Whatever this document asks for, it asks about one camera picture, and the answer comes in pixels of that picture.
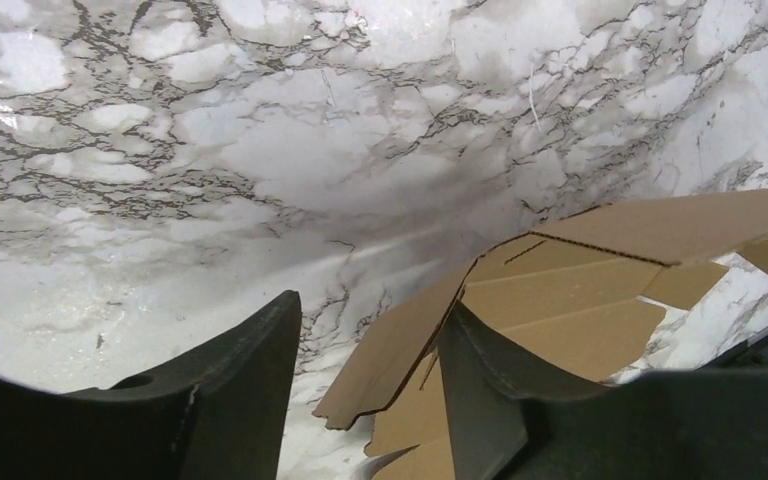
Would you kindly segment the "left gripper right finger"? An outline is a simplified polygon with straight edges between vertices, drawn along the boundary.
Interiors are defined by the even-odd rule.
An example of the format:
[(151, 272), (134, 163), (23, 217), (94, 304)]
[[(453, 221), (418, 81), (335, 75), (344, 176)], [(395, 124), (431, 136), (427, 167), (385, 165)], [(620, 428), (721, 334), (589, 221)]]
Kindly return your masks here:
[(437, 346), (459, 479), (768, 479), (768, 332), (618, 386), (541, 359), (462, 304)]

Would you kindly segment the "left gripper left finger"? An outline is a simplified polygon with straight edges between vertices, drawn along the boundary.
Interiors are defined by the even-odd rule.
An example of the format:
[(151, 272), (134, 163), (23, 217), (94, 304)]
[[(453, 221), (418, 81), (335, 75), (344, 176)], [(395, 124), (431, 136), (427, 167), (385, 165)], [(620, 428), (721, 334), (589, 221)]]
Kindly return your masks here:
[(273, 479), (302, 320), (285, 291), (108, 389), (0, 378), (0, 479)]

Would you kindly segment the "brown cardboard box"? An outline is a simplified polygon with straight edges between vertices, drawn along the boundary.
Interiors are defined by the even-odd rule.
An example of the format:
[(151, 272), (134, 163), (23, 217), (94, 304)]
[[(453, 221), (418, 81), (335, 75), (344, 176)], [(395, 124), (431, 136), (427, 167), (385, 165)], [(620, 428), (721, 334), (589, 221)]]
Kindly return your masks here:
[(491, 248), (379, 316), (317, 407), (331, 430), (373, 420), (381, 479), (453, 479), (439, 333), (473, 313), (526, 349), (538, 388), (601, 388), (638, 360), (668, 308), (689, 310), (735, 253), (768, 276), (768, 189), (626, 201)]

